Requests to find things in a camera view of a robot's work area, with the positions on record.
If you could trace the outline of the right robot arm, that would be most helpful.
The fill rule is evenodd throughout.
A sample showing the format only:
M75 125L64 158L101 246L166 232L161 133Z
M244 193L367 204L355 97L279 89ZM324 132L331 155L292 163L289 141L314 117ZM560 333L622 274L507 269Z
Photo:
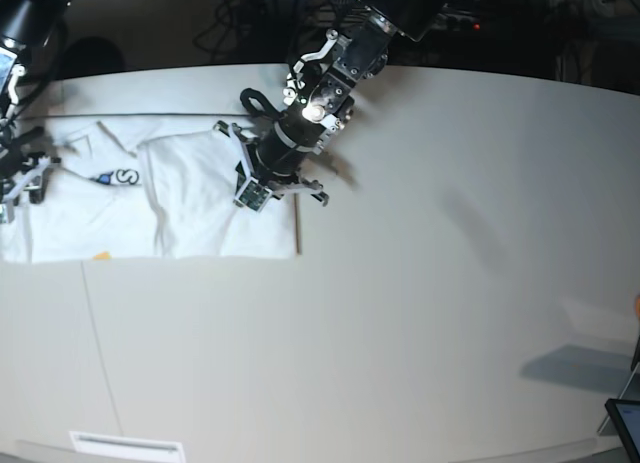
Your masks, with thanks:
M44 136L36 126L18 135L16 122L44 92L58 72L68 29L64 15L73 0L1 0L1 212L17 205L22 193L32 203L44 200L45 176L59 163L45 151L28 147ZM44 47L57 33L58 49L47 72L30 93L18 91L29 73L33 51Z

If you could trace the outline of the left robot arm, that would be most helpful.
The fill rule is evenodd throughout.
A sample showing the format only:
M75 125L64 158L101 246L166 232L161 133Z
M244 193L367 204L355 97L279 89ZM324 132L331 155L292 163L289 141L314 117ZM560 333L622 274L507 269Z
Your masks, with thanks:
M451 0L357 1L367 10L361 24L349 30L333 24L319 50L290 65L284 109L276 109L257 90L241 92L245 110L254 118L267 119L271 127L249 143L236 167L240 183L249 178L262 185L296 181L302 163L322 153L346 126L353 112L353 89L384 68L393 38L420 41Z

